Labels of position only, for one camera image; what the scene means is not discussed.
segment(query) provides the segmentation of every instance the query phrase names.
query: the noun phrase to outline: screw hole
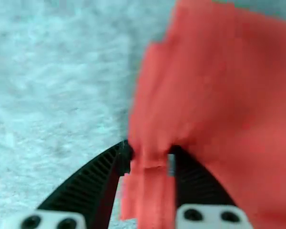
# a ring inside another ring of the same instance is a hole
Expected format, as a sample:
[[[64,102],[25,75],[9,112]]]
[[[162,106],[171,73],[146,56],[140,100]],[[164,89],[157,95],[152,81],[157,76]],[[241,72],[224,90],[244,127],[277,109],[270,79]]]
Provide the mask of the screw hole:
[[[202,214],[195,209],[186,210],[184,213],[184,218],[191,220],[191,221],[201,221],[204,219]]]
[[[75,229],[76,221],[72,218],[67,218],[57,225],[57,229]]]
[[[30,216],[22,222],[21,229],[36,229],[40,222],[41,218],[39,216]]]
[[[233,212],[230,211],[225,211],[221,214],[221,219],[223,221],[228,221],[228,222],[232,222],[232,223],[238,223],[240,222],[240,218],[234,214]]]

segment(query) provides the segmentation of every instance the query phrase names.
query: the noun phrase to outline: textured surface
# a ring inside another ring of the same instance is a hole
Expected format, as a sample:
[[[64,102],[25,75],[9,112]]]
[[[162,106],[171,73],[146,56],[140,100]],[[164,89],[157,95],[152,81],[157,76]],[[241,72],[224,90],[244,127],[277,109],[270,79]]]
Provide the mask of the textured surface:
[[[255,7],[286,18],[279,2]],[[0,221],[126,137],[141,55],[173,4],[0,0]],[[133,228],[117,220],[118,202],[110,228]]]

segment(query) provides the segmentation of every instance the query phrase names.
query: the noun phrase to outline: red cloth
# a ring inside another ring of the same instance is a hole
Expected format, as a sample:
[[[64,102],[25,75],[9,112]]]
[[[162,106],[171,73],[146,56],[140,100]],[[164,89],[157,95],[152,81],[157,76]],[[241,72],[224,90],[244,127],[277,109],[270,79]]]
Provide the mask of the red cloth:
[[[122,219],[174,227],[167,152],[181,145],[255,229],[286,229],[286,22],[210,0],[181,0],[142,63]]]

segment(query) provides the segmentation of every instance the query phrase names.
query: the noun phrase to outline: gray carpet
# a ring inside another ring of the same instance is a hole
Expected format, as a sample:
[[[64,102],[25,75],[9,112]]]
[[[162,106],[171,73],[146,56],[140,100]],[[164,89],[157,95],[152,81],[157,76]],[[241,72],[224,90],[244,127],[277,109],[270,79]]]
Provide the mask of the gray carpet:
[[[142,54],[173,4],[0,0],[0,222],[126,138]],[[286,0],[253,9],[286,18]],[[135,228],[118,215],[117,198],[110,228]]]

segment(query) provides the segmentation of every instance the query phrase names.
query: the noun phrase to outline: white plastic part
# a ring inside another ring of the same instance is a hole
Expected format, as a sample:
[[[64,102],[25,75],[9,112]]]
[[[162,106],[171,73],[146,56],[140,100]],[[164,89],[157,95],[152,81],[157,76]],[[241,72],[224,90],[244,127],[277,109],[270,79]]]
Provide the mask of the white plastic part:
[[[187,210],[198,211],[203,219],[200,221],[185,218]],[[222,219],[222,213],[229,212],[239,218],[239,222],[230,222]],[[239,208],[228,205],[198,205],[184,204],[178,208],[176,214],[176,229],[253,229],[246,214]]]
[[[31,216],[39,216],[41,218],[40,223],[34,229],[56,229],[58,224],[65,219],[75,220],[75,229],[87,229],[83,215],[73,212],[49,210],[35,210],[31,212],[16,213],[4,220],[1,229],[21,229],[22,223]]]

